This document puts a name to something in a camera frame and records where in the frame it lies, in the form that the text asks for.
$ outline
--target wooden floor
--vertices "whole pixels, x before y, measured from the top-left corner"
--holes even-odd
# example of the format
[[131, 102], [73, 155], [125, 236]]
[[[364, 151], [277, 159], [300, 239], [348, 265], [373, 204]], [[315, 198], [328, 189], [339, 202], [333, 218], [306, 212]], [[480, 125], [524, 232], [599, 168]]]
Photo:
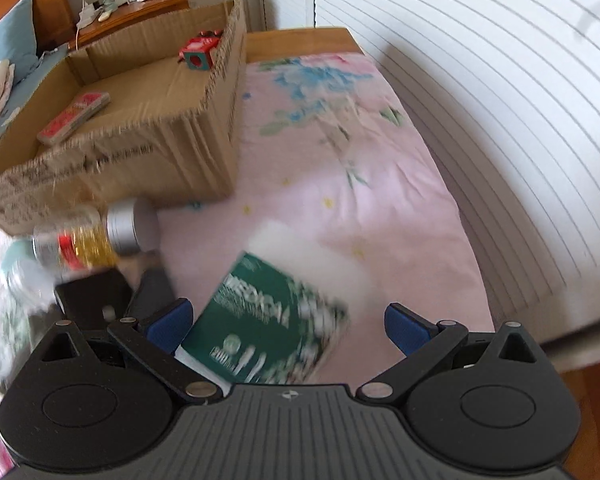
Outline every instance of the wooden floor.
[[562, 376], [580, 404], [580, 433], [566, 462], [578, 480], [600, 480], [600, 364]]

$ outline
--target silver lid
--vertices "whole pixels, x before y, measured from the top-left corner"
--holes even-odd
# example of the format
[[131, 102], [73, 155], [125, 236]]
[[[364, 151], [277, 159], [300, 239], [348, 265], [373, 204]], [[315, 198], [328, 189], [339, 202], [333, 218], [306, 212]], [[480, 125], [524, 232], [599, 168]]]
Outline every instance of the silver lid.
[[145, 198], [128, 198], [107, 212], [107, 236], [120, 256], [155, 251], [160, 247], [158, 215]]
[[394, 393], [394, 389], [386, 383], [367, 383], [362, 386], [362, 393], [370, 399], [385, 399]]

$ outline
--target red label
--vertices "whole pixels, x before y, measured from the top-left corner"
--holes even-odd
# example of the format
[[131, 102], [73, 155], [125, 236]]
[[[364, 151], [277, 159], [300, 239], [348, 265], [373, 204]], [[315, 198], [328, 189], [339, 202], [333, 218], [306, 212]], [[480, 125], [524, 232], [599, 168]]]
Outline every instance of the red label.
[[71, 270], [85, 268], [75, 254], [74, 241], [71, 239], [71, 235], [66, 233], [58, 235], [58, 246], [60, 247], [60, 254], [62, 254], [62, 257]]

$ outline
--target blue pillow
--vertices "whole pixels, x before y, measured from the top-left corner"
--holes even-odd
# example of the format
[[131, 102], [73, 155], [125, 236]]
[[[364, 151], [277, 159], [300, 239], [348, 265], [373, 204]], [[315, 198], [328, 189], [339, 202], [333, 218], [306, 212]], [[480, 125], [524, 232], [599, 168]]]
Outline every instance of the blue pillow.
[[38, 65], [36, 32], [33, 30], [33, 0], [20, 0], [0, 20], [0, 60], [16, 65], [13, 83], [33, 72]]

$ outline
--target floral bedsheet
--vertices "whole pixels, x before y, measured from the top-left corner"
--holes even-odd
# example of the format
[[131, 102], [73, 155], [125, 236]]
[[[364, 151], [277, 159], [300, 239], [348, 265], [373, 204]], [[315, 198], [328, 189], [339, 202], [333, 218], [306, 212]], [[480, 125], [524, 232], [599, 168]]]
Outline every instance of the floral bedsheet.
[[[431, 320], [493, 329], [477, 263], [449, 194], [397, 96], [362, 54], [247, 68], [235, 194], [161, 213], [176, 291], [206, 305], [267, 219], [360, 261], [390, 301]], [[356, 313], [315, 377], [353, 388], [401, 358], [383, 310]]]

